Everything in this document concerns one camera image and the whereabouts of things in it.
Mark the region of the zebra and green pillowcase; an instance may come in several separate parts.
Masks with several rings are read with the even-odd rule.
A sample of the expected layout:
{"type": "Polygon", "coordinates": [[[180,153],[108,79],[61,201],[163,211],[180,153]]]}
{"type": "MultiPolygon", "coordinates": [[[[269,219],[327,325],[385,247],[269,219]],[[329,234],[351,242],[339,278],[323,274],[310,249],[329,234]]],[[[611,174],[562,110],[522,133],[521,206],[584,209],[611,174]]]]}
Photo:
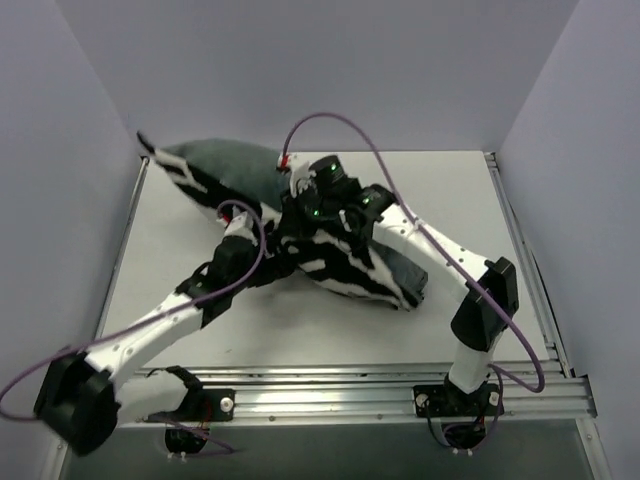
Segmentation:
{"type": "Polygon", "coordinates": [[[171,182],[225,232],[202,280],[227,291],[210,307],[231,306],[245,288],[303,272],[342,296],[411,311],[424,299],[428,274],[371,237],[395,198],[378,184],[363,187],[335,155],[311,166],[316,185],[290,191],[293,173],[274,149],[233,139],[202,139],[168,147],[137,135],[171,182]]]}

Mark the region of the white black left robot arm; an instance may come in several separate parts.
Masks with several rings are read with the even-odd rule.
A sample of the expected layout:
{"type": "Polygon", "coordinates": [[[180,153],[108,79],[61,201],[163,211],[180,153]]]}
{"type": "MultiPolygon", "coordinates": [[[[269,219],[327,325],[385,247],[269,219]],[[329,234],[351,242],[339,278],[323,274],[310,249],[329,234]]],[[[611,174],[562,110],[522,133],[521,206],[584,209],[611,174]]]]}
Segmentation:
{"type": "Polygon", "coordinates": [[[122,424],[152,419],[176,424],[213,412],[205,388],[179,365],[135,373],[178,340],[224,314],[236,295],[289,276],[294,263],[279,228],[241,214],[227,226],[211,260],[128,328],[54,357],[38,393],[35,417],[78,456],[101,447],[122,424]]]}

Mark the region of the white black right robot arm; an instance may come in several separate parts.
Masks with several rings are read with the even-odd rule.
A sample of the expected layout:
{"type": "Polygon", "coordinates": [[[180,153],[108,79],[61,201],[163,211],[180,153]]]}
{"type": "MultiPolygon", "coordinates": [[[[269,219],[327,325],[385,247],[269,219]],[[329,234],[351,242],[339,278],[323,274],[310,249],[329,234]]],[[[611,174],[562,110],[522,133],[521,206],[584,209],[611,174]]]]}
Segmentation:
{"type": "Polygon", "coordinates": [[[464,248],[420,219],[394,184],[364,185],[335,155],[308,162],[280,154],[276,169],[284,179],[279,243],[315,283],[408,311],[421,305],[424,280],[448,289],[457,346],[444,400],[469,411],[518,309],[514,264],[464,248]]]}

